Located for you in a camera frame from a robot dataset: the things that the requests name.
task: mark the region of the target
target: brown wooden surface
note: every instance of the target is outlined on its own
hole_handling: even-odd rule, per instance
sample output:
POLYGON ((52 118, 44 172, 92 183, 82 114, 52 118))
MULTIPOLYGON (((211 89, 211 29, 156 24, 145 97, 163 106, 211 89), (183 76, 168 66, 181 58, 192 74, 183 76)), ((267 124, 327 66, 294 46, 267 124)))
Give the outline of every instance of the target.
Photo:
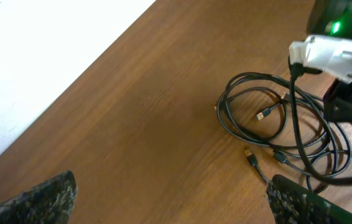
MULTIPOLYGON (((273 223, 266 186, 241 147, 251 147, 268 177, 299 175, 270 149, 231 137, 213 104, 239 72, 289 79, 288 46, 305 38, 312 4, 157 0, 0 157, 0 202, 71 170, 79 186, 71 223, 273 223)), ((322 95, 331 81, 307 75, 297 84, 322 95)), ((285 91, 249 85, 258 84, 285 91)), ((276 130, 277 113, 254 119, 271 105, 265 95, 234 105, 249 128, 276 130)), ((302 127, 308 140, 318 123, 300 111, 311 123, 302 127)), ((293 145, 293 137, 289 126, 277 142, 293 145)), ((352 187, 322 195, 352 212, 352 187)))

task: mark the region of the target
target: green led indicator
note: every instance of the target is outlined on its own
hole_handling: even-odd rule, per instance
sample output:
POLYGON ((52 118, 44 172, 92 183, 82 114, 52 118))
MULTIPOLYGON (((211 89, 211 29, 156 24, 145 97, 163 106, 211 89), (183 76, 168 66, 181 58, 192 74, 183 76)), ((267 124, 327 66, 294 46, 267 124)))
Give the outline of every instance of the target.
POLYGON ((331 28, 331 33, 332 34, 335 34, 337 33, 339 30, 340 30, 340 26, 341 26, 341 23, 340 22, 336 22, 332 25, 332 28, 331 28))

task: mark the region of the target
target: black cable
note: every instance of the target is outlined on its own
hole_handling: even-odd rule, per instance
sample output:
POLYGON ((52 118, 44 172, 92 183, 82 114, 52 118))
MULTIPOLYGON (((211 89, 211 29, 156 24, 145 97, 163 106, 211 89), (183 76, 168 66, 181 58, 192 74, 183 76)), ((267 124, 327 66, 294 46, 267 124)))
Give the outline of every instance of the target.
POLYGON ((297 170, 298 172, 304 174, 307 176, 307 184, 308 188, 311 191, 314 191, 315 193, 319 193, 322 190, 325 190, 327 187, 327 184, 331 185, 352 185, 352 177, 347 177, 347 178, 335 178, 335 176, 341 174, 344 172, 348 166, 351 163, 352 160, 352 149, 351 149, 351 144, 350 141, 344 132, 343 128, 338 124, 335 123, 335 126, 337 130, 340 132, 340 134, 343 137, 344 142, 346 143, 346 149, 342 150, 338 148, 338 144, 336 142, 336 139, 334 137, 333 131, 330 127, 330 124, 324 119, 323 117, 323 106, 321 105, 320 101, 322 99, 318 96, 314 96, 310 93, 302 91, 299 87, 295 86, 295 81, 296 78, 298 77, 297 73, 295 71, 291 71, 292 73, 292 78, 291 81, 284 80, 281 77, 277 77, 274 75, 269 75, 269 74, 263 74, 263 73, 255 73, 255 72, 246 72, 246 73, 241 73, 239 75, 236 75, 233 77, 227 84, 225 91, 222 93, 222 95, 219 98, 219 101, 217 103, 216 109, 217 109, 217 116, 219 119, 220 124, 227 130, 230 134, 233 136, 237 137, 238 139, 241 139, 243 141, 252 143, 252 144, 257 144, 259 146, 267 146, 273 148, 274 152, 279 156, 283 155, 285 156, 285 160, 283 163, 287 164, 291 168, 297 170), (290 94, 286 96, 280 96, 278 93, 276 93, 274 90, 271 90, 270 88, 266 87, 254 87, 254 88, 249 88, 247 90, 240 91, 233 96, 229 96, 231 90, 233 90, 236 86, 254 81, 254 80, 268 80, 271 82, 274 82, 280 86, 283 86, 285 88, 290 89, 290 94), (284 112, 284 115, 281 116, 281 124, 280 128, 274 133, 271 137, 269 138, 264 138, 261 137, 260 135, 250 131, 249 129, 245 128, 243 125, 239 124, 234 118, 231 113, 230 109, 230 103, 236 98, 244 93, 247 93, 249 91, 261 91, 265 92, 267 94, 271 94, 275 96, 277 99, 277 102, 275 102, 275 105, 270 106, 264 110, 265 113, 263 115, 268 115, 273 109, 277 107, 282 107, 282 111, 284 112), (299 94, 301 98, 296 98, 295 93, 299 94), (287 104, 291 105, 292 108, 292 120, 294 122, 294 131, 295 131, 295 138, 296 138, 296 146, 282 146, 278 144, 273 144, 271 143, 272 140, 274 140, 277 136, 281 134, 281 132, 284 130, 287 122, 287 117, 288 117, 288 112, 287 112, 287 104), (299 119, 297 116, 297 105, 303 106, 305 108, 310 109, 312 113, 317 117, 319 120, 320 124, 322 125, 322 128, 324 129, 324 132, 320 134, 319 137, 314 139, 311 142, 308 142, 306 144, 302 143, 302 139, 300 137, 300 132, 299 132, 299 119), (222 118, 222 112, 226 116, 226 118, 231 122, 232 127, 227 125, 222 118), (322 142, 323 145, 321 149, 317 152, 314 152, 313 154, 306 155, 305 148, 312 146, 318 142, 322 142), (290 149, 298 149, 299 154, 294 154, 289 152, 290 149), (346 154, 347 158, 344 161, 341 166, 339 165, 339 154, 346 154), (305 164, 306 170, 300 169, 297 166, 293 165, 291 162, 289 162, 286 159, 286 156, 289 157, 295 157, 295 158, 300 158, 303 160, 303 163, 305 164), (325 156, 331 156, 331 171, 327 175, 322 175, 319 174, 315 169, 314 169, 314 164, 322 157, 325 156), (312 189, 312 186, 310 184, 310 177, 314 177, 317 180, 319 180, 322 184, 320 184, 316 189, 312 189))

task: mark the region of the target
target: wooden table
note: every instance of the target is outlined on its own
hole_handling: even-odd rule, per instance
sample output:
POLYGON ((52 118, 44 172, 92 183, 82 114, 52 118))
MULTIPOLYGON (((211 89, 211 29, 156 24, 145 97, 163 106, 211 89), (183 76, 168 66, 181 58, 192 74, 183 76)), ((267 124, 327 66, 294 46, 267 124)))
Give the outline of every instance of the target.
MULTIPOLYGON (((213 105, 237 73, 289 79, 288 46, 305 38, 312 4, 157 0, 0 157, 0 202, 72 170, 79 193, 71 223, 273 223, 266 186, 241 147, 269 177, 300 176, 270 149, 231 137, 213 105)), ((297 84, 322 95, 331 81, 306 75, 297 84)), ((269 105, 262 93, 235 103, 261 134, 279 124, 277 113, 254 119, 269 105)), ((313 127, 302 127, 306 139, 313 127)), ((292 127, 278 142, 295 144, 292 127)), ((352 187, 322 195, 352 212, 352 187)))

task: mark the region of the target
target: dark textured object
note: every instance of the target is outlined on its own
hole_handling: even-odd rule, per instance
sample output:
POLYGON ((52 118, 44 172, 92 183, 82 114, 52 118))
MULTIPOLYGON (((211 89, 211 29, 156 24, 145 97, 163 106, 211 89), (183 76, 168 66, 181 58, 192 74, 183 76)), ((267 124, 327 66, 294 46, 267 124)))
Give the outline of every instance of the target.
POLYGON ((273 177, 267 196, 277 224, 352 223, 352 213, 281 175, 273 177))
POLYGON ((0 223, 67 223, 77 192, 66 171, 0 204, 0 223))

